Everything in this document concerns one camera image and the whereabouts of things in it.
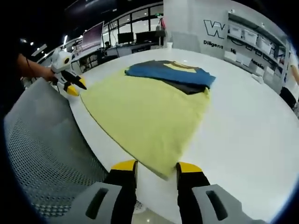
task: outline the person's arm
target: person's arm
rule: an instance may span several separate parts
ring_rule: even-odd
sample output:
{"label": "person's arm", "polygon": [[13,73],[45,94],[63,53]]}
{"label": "person's arm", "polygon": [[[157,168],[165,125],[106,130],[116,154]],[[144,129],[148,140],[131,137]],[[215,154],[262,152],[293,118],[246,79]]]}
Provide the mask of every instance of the person's arm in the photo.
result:
{"label": "person's arm", "polygon": [[23,77],[43,77],[47,81],[50,81],[54,77],[51,68],[44,67],[31,60],[27,61],[22,54],[19,54],[17,64]]}
{"label": "person's arm", "polygon": [[297,84],[299,85],[298,60],[293,53],[290,54],[289,63],[290,63],[290,67],[291,67],[291,73],[294,76]]}

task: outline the black ceiling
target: black ceiling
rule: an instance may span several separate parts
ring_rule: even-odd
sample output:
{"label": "black ceiling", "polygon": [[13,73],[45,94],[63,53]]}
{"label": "black ceiling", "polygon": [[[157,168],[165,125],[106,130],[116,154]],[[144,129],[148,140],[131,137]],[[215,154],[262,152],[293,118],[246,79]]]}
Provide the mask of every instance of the black ceiling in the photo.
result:
{"label": "black ceiling", "polygon": [[[10,17],[4,18],[10,28],[13,27],[18,31],[18,36],[26,38],[29,42],[34,42],[34,46],[27,45],[24,49],[27,55],[38,47],[46,43],[49,50],[62,44],[63,36],[69,35],[70,38],[77,37],[87,28],[92,25],[105,20],[109,21],[127,11],[134,8],[147,5],[154,2],[160,2],[162,0],[117,0],[117,11],[114,13],[107,13],[105,17],[92,20],[89,23],[77,27],[76,29],[69,30],[65,26],[64,10],[75,0],[24,0],[13,1],[8,0],[11,5],[8,7],[10,11]],[[275,1],[268,0],[235,0],[244,5],[247,5],[258,12],[263,13],[268,18],[275,21],[278,25],[286,25],[284,20],[281,20],[280,16],[277,16],[276,12],[281,10],[281,5],[275,5]]]}

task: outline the computer monitor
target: computer monitor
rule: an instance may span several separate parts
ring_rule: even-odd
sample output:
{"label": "computer monitor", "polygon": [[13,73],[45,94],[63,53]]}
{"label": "computer monitor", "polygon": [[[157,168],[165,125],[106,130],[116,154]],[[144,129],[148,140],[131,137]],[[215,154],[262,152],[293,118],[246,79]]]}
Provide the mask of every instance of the computer monitor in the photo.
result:
{"label": "computer monitor", "polygon": [[134,33],[122,33],[118,34],[118,43],[129,43],[134,41]]}
{"label": "computer monitor", "polygon": [[159,42],[159,37],[156,36],[156,31],[142,32],[136,34],[136,43],[144,42]]}
{"label": "computer monitor", "polygon": [[98,46],[102,44],[104,21],[91,27],[88,31],[83,33],[83,40],[81,44],[82,50]]}

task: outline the white table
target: white table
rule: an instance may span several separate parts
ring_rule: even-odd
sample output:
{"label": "white table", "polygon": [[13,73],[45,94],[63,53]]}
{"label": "white table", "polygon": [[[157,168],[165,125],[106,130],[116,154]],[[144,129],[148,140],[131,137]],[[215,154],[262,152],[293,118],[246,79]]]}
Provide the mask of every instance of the white table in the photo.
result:
{"label": "white table", "polygon": [[[107,62],[84,73],[86,85],[153,59],[198,66],[216,77],[209,109],[180,160],[201,167],[211,184],[219,184],[242,202],[247,215],[271,221],[298,178],[299,121],[295,114],[277,93],[246,71],[178,49],[149,50]],[[132,159],[93,120],[80,97],[68,98],[83,136],[108,171]],[[137,199],[164,218],[181,223],[175,174],[164,181],[139,163]]]}

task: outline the person's hand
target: person's hand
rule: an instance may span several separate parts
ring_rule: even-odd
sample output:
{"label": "person's hand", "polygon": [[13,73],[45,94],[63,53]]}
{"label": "person's hand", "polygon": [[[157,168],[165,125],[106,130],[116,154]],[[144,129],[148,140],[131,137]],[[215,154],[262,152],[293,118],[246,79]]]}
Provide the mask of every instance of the person's hand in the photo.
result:
{"label": "person's hand", "polygon": [[43,77],[46,81],[53,81],[54,72],[49,67],[44,67],[43,72],[41,73],[41,77]]}

